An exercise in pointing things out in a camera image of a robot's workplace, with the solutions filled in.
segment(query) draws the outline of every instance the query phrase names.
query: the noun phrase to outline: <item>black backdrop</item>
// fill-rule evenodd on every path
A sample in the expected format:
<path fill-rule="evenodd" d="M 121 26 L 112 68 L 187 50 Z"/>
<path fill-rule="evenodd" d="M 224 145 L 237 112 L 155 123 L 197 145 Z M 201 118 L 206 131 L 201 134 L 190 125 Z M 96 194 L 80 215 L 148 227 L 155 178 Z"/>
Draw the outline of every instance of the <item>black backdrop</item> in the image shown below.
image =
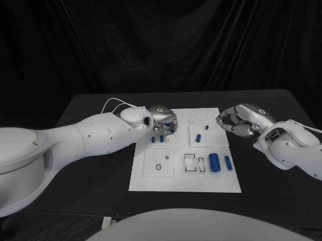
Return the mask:
<path fill-rule="evenodd" d="M 270 88 L 322 128 L 322 0 L 0 1 L 0 126 L 77 93 Z"/>

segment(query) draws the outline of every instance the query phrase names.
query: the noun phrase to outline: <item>robotic hand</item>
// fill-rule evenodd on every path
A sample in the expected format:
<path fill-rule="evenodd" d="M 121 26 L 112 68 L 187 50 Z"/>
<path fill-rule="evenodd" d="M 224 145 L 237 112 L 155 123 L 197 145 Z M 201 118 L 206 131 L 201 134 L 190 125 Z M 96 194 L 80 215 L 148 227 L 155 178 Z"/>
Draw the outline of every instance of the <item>robotic hand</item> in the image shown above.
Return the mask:
<path fill-rule="evenodd" d="M 151 130 L 162 135 L 177 131 L 177 116 L 159 105 L 100 113 L 49 130 L 0 128 L 0 217 L 33 202 L 67 164 L 116 152 Z"/>
<path fill-rule="evenodd" d="M 234 125 L 224 124 L 221 119 L 230 116 Z M 270 114 L 253 104 L 239 104 L 224 110 L 216 118 L 220 127 L 240 137 L 260 136 L 253 147 L 265 153 L 267 159 L 283 170 L 293 166 L 322 181 L 322 143 L 293 120 L 276 122 Z"/>

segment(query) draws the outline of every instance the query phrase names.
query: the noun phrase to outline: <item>blue part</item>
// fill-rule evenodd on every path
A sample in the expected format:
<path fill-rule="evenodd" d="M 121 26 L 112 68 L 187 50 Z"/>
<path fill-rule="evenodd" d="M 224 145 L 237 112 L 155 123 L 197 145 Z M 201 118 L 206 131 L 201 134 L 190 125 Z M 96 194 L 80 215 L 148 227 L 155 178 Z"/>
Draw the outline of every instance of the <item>blue part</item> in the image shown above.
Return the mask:
<path fill-rule="evenodd" d="M 231 170 L 231 162 L 230 162 L 230 158 L 226 156 L 224 157 L 224 161 L 226 161 L 226 166 L 227 166 L 227 170 Z"/>
<path fill-rule="evenodd" d="M 216 153 L 210 154 L 210 170 L 213 172 L 218 172 L 221 170 L 220 163 L 218 163 L 218 157 Z"/>
<path fill-rule="evenodd" d="M 201 135 L 197 134 L 197 137 L 195 137 L 195 142 L 200 142 L 201 141 Z"/>

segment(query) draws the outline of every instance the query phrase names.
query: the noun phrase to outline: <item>silver robot hand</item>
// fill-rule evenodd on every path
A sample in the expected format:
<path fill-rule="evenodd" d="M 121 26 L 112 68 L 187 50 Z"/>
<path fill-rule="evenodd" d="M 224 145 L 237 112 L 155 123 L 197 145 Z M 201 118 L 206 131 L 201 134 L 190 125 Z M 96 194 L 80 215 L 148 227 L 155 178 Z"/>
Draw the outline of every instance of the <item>silver robot hand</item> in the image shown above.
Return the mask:
<path fill-rule="evenodd" d="M 154 117 L 154 132 L 159 135 L 171 135 L 178 128 L 177 115 L 172 110 L 162 105 L 155 105 L 148 111 Z"/>
<path fill-rule="evenodd" d="M 221 119 L 230 116 L 234 125 L 224 124 Z M 224 110 L 216 118 L 220 127 L 240 137 L 252 137 L 254 132 L 262 134 L 276 123 L 272 115 L 253 104 L 239 104 Z"/>

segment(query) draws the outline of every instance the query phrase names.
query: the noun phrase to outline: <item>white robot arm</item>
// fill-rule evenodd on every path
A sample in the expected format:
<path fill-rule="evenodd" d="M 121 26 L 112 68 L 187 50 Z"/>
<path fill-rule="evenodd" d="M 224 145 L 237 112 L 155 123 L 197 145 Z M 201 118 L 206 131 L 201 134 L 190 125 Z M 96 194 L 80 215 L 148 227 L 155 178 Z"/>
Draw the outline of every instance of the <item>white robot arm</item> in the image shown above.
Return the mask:
<path fill-rule="evenodd" d="M 230 116 L 234 125 L 224 124 L 221 119 Z M 269 161 L 283 170 L 293 166 L 322 181 L 322 143 L 293 120 L 275 121 L 270 114 L 253 104 L 239 104 L 220 113 L 216 118 L 220 127 L 240 137 L 260 136 L 253 141 L 253 147 L 265 153 Z"/>
<path fill-rule="evenodd" d="M 39 197 L 56 173 L 73 161 L 116 152 L 151 131 L 177 131 L 177 116 L 164 106 L 102 113 L 49 130 L 0 128 L 0 217 Z"/>

